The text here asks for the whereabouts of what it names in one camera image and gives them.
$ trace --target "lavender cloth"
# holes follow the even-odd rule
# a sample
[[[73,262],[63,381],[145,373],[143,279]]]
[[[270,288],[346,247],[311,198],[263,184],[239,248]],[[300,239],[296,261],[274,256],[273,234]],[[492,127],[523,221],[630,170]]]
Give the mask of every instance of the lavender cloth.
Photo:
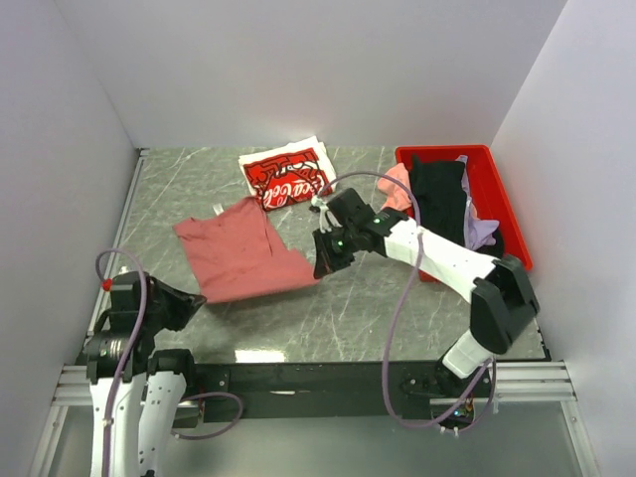
[[[468,162],[468,156],[459,156],[456,161]],[[466,209],[464,210],[464,246],[471,250],[476,250],[484,245],[494,245],[495,239],[493,232],[499,226],[499,221],[482,221],[475,219],[471,213],[473,209],[473,200],[470,197],[470,184],[468,182],[468,174],[464,169],[464,175],[461,178],[461,188],[466,193]]]

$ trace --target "metal frame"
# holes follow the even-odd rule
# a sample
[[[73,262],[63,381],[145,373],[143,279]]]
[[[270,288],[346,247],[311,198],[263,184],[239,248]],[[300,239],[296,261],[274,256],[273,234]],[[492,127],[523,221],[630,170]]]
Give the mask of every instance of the metal frame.
[[[567,424],[567,430],[569,431],[569,437],[574,447],[581,474],[583,477],[600,477],[600,467],[594,456],[594,450],[580,415],[578,403],[562,402],[560,405],[563,409],[565,423]]]
[[[443,388],[436,380],[436,365],[433,361],[390,364],[389,388],[399,414],[430,418],[430,396],[461,394],[466,384]],[[380,362],[197,365],[194,388],[240,396],[242,418],[384,415],[381,367]],[[488,379],[480,381],[474,396],[487,397],[490,383]],[[90,405],[84,367],[65,370],[54,404]],[[203,421],[226,422],[236,411],[231,400],[207,399]]]
[[[140,151],[113,246],[119,246],[120,244],[147,153],[147,150]],[[112,273],[114,263],[115,258],[111,256],[106,266],[106,276]],[[86,333],[88,337],[92,336],[92,330],[99,315],[103,297],[104,292],[100,290]],[[498,363],[497,372],[495,404],[498,402],[561,402],[563,415],[583,477],[600,476],[589,437],[580,417],[576,395],[565,363],[546,361],[500,362]],[[272,391],[272,393],[284,394],[284,391]],[[431,404],[444,404],[452,401],[454,399],[432,399]],[[29,475],[31,477],[49,475],[69,407],[90,404],[85,367],[64,366],[30,470]],[[198,412],[198,404],[195,402],[184,402],[180,405],[180,408],[186,416],[192,416]]]

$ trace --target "white wall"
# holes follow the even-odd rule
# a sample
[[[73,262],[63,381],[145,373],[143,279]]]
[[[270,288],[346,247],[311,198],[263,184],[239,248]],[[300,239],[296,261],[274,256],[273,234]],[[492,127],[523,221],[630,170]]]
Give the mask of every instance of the white wall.
[[[51,0],[0,14],[0,466],[27,475],[80,350],[134,150]]]
[[[492,146],[607,476],[636,473],[635,21],[569,0]]]
[[[564,0],[57,0],[137,146],[490,143]]]

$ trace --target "white cable clip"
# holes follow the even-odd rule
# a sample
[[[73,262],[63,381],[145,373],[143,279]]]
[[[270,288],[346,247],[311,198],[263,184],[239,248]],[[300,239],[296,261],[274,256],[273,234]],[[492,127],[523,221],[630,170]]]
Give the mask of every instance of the white cable clip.
[[[419,241],[419,239],[421,238],[421,240],[423,242],[424,241],[424,232],[426,232],[426,229],[424,227],[417,227],[417,229],[415,229],[415,241]]]
[[[322,200],[322,198],[318,197],[318,196],[312,196],[311,197],[311,205],[314,207],[319,207],[319,208],[323,208],[323,206],[326,206],[327,203],[325,201]]]

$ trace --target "red plastic bin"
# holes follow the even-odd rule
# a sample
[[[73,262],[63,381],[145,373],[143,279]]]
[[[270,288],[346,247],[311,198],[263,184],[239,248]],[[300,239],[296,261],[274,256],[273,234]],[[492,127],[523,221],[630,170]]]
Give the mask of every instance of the red plastic bin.
[[[412,167],[412,156],[416,155],[421,162],[454,161],[460,155],[468,156],[466,172],[470,182],[470,195],[477,208],[480,219],[496,219],[499,231],[504,239],[504,253],[517,257],[526,270],[531,270],[533,261],[530,258],[526,243],[521,235],[517,219],[513,213],[504,185],[499,178],[493,156],[488,147],[476,145],[463,146],[403,146],[396,149],[396,161],[401,162],[406,170]],[[408,214],[413,217],[413,210]],[[422,281],[435,281],[430,275],[420,272]]]

